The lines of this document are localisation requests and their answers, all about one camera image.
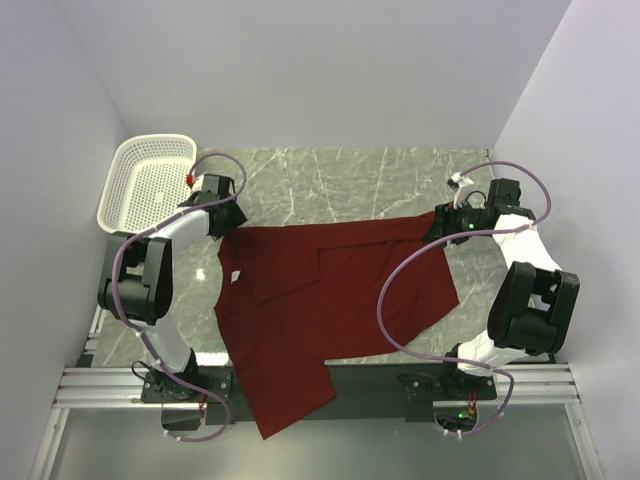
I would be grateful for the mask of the dark red t shirt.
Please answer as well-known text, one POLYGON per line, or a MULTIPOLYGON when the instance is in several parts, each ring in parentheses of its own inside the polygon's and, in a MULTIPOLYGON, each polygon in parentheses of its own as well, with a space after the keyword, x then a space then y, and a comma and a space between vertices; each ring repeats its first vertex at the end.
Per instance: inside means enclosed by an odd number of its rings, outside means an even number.
POLYGON ((391 353, 458 303, 444 252, 425 250, 433 213, 241 227, 218 258, 219 330, 238 373, 391 353))

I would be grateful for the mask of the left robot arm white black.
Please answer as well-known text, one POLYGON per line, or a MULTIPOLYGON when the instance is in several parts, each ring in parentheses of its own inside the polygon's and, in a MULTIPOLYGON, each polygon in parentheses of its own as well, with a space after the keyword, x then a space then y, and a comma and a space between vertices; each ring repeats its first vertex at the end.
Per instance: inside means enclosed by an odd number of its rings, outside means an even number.
POLYGON ((237 203, 244 186, 227 176, 190 175, 192 193, 158 225, 110 234, 97 292, 98 304, 131 328, 147 347, 150 370, 176 401, 200 388, 194 351, 169 315, 174 255, 202 237, 220 239, 246 222, 237 203))

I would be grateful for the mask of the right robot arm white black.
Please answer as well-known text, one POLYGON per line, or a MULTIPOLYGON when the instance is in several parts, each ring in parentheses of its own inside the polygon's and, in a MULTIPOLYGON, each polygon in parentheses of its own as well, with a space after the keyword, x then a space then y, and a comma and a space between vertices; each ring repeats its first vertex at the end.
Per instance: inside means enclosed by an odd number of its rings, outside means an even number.
POLYGON ((520 205, 520 184, 510 179, 490 182, 484 205, 473 207, 474 182, 456 173, 448 184, 454 199, 435 207, 434 221, 423 236, 427 244, 462 232, 481 232, 499 246, 507 273, 489 310, 487 328, 447 353, 461 363, 446 362, 439 374, 444 395, 460 399, 489 383, 492 367, 541 354, 557 353, 567 335, 580 281, 547 252, 532 210, 520 205))

